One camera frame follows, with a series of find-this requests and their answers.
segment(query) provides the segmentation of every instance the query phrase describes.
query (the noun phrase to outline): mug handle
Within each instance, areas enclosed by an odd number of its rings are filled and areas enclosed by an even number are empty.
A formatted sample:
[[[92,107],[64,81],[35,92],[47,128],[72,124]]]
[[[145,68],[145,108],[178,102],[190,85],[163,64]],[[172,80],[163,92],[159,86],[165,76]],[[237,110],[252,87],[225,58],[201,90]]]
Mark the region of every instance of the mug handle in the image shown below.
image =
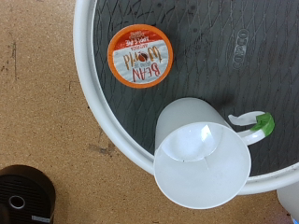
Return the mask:
[[[238,126],[245,126],[255,123],[255,125],[249,130],[237,133],[247,146],[261,141],[263,138],[273,132],[275,127],[275,122],[272,115],[262,111],[249,112],[239,117],[229,115],[228,119],[232,122],[232,124]]]

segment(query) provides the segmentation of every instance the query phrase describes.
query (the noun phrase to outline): white cup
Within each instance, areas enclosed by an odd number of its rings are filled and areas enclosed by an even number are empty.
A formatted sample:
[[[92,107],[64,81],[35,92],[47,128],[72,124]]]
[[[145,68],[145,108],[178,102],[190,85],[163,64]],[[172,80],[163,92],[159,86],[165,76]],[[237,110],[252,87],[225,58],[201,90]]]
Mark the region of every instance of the white cup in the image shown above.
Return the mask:
[[[248,145],[274,129],[270,114],[229,116],[235,125],[257,123],[236,133],[208,103],[183,98],[168,105],[158,118],[154,177],[174,203],[194,209],[224,204],[244,187],[251,158]]]

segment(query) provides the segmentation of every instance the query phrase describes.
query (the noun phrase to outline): green tape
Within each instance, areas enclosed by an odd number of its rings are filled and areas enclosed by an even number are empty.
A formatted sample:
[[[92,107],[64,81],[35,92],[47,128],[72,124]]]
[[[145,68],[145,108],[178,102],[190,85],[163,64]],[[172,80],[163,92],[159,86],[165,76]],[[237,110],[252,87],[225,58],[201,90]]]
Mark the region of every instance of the green tape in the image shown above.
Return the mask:
[[[265,113],[256,117],[257,124],[250,128],[252,131],[259,131],[262,129],[265,136],[268,136],[273,132],[275,127],[275,122],[270,113]]]

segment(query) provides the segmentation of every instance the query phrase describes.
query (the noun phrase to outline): printed label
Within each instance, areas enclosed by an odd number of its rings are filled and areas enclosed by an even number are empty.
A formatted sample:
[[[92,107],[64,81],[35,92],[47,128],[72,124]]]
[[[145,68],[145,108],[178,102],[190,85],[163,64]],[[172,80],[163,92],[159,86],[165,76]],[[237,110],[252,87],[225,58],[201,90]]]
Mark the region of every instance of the printed label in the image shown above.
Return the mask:
[[[242,29],[237,33],[235,41],[235,52],[233,58],[233,68],[240,69],[244,63],[247,44],[249,42],[249,31]]]
[[[168,48],[163,39],[149,30],[123,35],[113,51],[113,63],[118,73],[135,84],[151,83],[168,66]]]

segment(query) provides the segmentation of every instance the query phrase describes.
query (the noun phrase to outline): orange container lid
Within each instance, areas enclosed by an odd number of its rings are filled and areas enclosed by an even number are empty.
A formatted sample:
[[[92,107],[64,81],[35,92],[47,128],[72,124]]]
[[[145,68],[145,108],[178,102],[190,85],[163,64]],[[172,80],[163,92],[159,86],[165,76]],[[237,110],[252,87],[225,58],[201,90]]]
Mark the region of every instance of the orange container lid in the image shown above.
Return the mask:
[[[169,73],[173,50],[167,36],[146,24],[127,26],[111,39],[107,59],[115,78],[132,88],[157,85]]]

